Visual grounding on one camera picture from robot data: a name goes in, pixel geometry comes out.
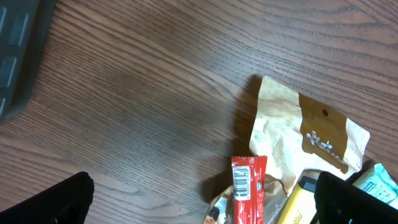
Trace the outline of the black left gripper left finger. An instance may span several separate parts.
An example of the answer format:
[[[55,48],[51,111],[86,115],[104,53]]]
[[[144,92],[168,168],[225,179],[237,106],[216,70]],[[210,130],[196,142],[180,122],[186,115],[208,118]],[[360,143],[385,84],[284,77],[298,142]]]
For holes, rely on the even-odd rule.
[[[79,172],[1,212],[1,224],[84,224],[95,186]]]

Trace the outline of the red snack bar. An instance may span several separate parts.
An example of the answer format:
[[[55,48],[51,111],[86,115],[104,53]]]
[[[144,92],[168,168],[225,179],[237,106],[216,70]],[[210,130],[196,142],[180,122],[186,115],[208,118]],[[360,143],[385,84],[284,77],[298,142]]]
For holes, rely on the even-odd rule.
[[[262,224],[267,157],[232,157],[234,224]]]

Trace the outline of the beige brown snack pouch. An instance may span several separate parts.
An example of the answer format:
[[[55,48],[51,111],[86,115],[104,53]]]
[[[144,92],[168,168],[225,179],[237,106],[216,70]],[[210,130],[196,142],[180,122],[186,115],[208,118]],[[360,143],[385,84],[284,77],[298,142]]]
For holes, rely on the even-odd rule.
[[[346,180],[359,172],[369,138],[338,110],[264,77],[249,142],[267,157],[264,223],[277,223],[301,176],[327,171]]]

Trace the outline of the teal tissue pack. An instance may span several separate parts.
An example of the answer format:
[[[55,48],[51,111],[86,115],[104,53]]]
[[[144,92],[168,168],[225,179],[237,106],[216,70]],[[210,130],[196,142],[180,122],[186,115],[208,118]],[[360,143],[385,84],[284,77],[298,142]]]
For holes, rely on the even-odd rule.
[[[381,163],[367,170],[353,185],[397,209],[397,184]]]

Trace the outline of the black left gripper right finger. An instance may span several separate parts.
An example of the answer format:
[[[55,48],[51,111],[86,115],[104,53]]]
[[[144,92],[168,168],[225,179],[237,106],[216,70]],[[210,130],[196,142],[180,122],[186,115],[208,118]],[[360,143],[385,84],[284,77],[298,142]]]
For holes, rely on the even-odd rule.
[[[397,209],[329,172],[320,173],[314,197],[319,224],[397,224]]]

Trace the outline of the snack wrapper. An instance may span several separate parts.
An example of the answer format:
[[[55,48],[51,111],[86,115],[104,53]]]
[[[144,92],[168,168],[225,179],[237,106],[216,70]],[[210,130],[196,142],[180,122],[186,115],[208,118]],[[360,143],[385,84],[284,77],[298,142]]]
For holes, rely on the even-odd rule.
[[[211,203],[203,224],[233,224],[234,187],[231,185]]]

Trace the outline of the yellow highlighter pen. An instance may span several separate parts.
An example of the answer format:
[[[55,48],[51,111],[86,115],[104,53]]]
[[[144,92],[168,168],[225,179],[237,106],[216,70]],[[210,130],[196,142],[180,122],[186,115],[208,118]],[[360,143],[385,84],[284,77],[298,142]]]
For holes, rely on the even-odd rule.
[[[277,224],[310,224],[317,212],[315,187],[317,180],[302,176],[297,182],[277,221]]]

